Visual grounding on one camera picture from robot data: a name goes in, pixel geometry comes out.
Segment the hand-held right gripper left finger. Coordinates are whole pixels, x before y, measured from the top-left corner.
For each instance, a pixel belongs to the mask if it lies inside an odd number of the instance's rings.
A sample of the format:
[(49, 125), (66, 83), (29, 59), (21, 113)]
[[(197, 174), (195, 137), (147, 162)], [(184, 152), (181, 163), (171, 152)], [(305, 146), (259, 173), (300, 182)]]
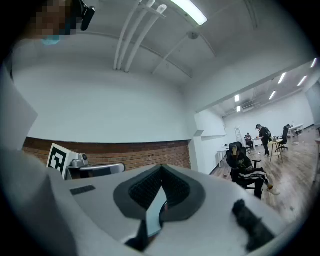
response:
[(85, 214), (118, 242), (127, 242), (138, 235), (142, 223), (147, 227), (147, 210), (155, 199), (158, 182), (146, 178), (157, 169), (147, 165), (106, 176), (66, 181), (70, 190), (92, 186), (77, 192), (73, 198)]

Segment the long ceiling light fixture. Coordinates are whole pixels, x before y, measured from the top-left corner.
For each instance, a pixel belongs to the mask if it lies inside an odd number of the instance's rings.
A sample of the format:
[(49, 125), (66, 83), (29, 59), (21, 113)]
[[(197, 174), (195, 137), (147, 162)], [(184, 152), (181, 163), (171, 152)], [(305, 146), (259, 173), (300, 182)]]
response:
[(199, 26), (208, 21), (207, 17), (190, 0), (170, 0), (190, 16)]

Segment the white ceiling pipe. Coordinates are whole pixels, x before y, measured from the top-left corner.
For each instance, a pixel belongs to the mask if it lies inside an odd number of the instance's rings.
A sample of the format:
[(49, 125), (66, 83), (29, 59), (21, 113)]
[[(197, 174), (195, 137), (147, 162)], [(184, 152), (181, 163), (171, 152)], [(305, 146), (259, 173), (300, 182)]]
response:
[[(151, 8), (156, 0), (147, 0), (147, 2), (143, 3), (144, 0), (136, 0), (134, 3), (131, 11), (129, 12), (127, 19), (123, 25), (122, 31), (120, 33), (118, 45), (117, 45), (117, 50), (115, 53), (115, 63), (113, 65), (115, 70), (121, 70), (123, 60), (125, 59), (126, 52), (128, 50), (128, 47), (131, 43), (131, 40), (140, 25), (141, 21), (145, 17), (145, 15), (148, 13), (147, 8)], [(139, 6), (143, 5), (143, 9), (140, 11), (138, 17), (136, 20), (133, 22), (132, 25), (130, 25), (130, 22), (132, 21), (132, 18), (135, 14), (135, 12), (138, 10)]]
[[(150, 5), (149, 3), (147, 5), (145, 5), (143, 11), (141, 12), (141, 14), (144, 13), (144, 16), (147, 14), (147, 12), (151, 12), (151, 10), (155, 11), (155, 13), (151, 16), (150, 20), (147, 22), (147, 24), (145, 25), (145, 27), (143, 28), (142, 32), (140, 33), (140, 35), (138, 36), (133, 48), (132, 48), (132, 51), (127, 59), (127, 63), (125, 65), (125, 68), (124, 68), (124, 71), (126, 73), (129, 72), (130, 70), (130, 67), (132, 65), (132, 62), (143, 42), (143, 40), (145, 39), (146, 35), (148, 34), (148, 32), (150, 31), (150, 29), (153, 27), (153, 25), (156, 23), (156, 21), (161, 17), (161, 15), (167, 10), (167, 6), (165, 4), (161, 4), (157, 10), (154, 10), (151, 8), (152, 5)], [(137, 21), (137, 26), (134, 25), (135, 30), (138, 28), (139, 24), (141, 23), (142, 19), (144, 18), (144, 16), (142, 18), (140, 18), (140, 16), (138, 17)]]
[(122, 27), (122, 30), (121, 30), (121, 33), (120, 33), (120, 36), (118, 39), (118, 43), (116, 46), (116, 51), (115, 51), (115, 57), (114, 57), (114, 63), (113, 63), (114, 70), (120, 70), (122, 68), (122, 63), (125, 58), (127, 49), (129, 47), (129, 43), (131, 42), (133, 34), (134, 34), (135, 30), (137, 29), (137, 26), (139, 23), (136, 23), (136, 27), (131, 28), (130, 32), (127, 34), (125, 44), (122, 46), (124, 35), (126, 33), (127, 27), (129, 25), (134, 13), (136, 12), (137, 8), (141, 5), (141, 2), (142, 2), (142, 0), (135, 0), (135, 3), (133, 5), (133, 7), (131, 8), (131, 10), (130, 10), (125, 22), (124, 22), (124, 25)]

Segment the light blue table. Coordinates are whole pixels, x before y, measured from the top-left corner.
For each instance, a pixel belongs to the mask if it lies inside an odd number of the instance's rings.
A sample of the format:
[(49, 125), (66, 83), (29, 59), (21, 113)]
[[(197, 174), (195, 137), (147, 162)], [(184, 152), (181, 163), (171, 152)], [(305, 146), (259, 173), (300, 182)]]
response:
[(152, 237), (161, 231), (160, 213), (166, 202), (167, 197), (165, 191), (161, 187), (146, 212), (146, 227), (148, 237)]

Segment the group of ceiling light bars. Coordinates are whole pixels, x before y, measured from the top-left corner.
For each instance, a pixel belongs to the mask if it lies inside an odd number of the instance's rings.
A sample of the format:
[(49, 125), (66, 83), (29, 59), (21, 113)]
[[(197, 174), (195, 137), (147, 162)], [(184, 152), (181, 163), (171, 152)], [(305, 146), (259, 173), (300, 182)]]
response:
[(254, 108), (262, 107), (280, 98), (290, 96), (301, 89), (309, 78), (318, 70), (319, 57), (284, 72), (239, 95), (236, 113), (245, 113)]

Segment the round wooden side table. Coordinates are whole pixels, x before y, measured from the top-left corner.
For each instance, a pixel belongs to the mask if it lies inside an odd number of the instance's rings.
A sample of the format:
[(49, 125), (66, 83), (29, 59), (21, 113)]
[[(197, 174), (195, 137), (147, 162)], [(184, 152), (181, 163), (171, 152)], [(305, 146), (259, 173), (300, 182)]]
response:
[(273, 157), (278, 157), (281, 162), (283, 162), (282, 149), (280, 148), (280, 143), (283, 142), (283, 139), (276, 139), (275, 141), (270, 141), (268, 145), (271, 145), (270, 150), (270, 161)]

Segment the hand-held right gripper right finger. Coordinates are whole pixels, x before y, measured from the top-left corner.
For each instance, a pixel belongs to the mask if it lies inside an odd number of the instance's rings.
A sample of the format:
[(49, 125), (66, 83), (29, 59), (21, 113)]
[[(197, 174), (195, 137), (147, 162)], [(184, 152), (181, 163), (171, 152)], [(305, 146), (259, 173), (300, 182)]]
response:
[[(178, 172), (202, 184), (206, 198), (188, 220), (165, 223), (149, 247), (149, 256), (275, 256), (280, 236), (287, 223), (263, 201), (237, 184), (219, 177), (182, 167)], [(248, 253), (249, 236), (239, 227), (232, 208), (237, 200), (245, 205), (276, 236), (259, 249)]]

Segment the person's grey hooded sweatshirt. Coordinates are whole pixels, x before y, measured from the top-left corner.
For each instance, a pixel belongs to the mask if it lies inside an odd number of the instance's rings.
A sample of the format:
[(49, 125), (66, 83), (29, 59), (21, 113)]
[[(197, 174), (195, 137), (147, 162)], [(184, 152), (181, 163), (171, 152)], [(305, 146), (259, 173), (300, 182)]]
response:
[(5, 255), (76, 256), (43, 164), (23, 152), (37, 113), (0, 65), (0, 233)]

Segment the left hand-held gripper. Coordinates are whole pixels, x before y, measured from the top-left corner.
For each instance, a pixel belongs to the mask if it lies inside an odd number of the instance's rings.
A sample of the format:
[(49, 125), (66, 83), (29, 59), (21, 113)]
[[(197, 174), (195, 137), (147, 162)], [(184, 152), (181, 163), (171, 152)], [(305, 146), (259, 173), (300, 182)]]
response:
[(125, 171), (124, 163), (88, 165), (87, 155), (77, 153), (52, 143), (47, 164), (47, 168), (53, 168), (60, 172), (64, 180), (72, 179), (69, 169), (79, 169), (81, 177), (101, 177), (122, 173)]

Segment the blue face mask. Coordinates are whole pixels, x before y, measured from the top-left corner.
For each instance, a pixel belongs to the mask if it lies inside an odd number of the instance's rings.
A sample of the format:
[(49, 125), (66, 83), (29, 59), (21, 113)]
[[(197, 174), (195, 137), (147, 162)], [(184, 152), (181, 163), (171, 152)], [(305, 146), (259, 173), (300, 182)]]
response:
[(59, 35), (48, 35), (41, 39), (42, 43), (46, 46), (56, 45), (60, 42)]

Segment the white desk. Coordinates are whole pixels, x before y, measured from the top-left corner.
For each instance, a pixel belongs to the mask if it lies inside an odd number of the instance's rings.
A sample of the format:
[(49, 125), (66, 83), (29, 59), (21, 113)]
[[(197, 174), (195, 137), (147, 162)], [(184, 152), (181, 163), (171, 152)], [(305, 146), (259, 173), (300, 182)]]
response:
[(301, 123), (301, 124), (298, 124), (298, 125), (294, 125), (292, 126), (290, 129), (289, 129), (289, 132), (292, 133), (292, 134), (295, 134), (296, 132), (303, 132), (304, 130), (304, 124)]
[(223, 163), (225, 162), (225, 159), (227, 158), (227, 148), (223, 148), (222, 150), (219, 150), (217, 152), (218, 154), (218, 166), (221, 168)]

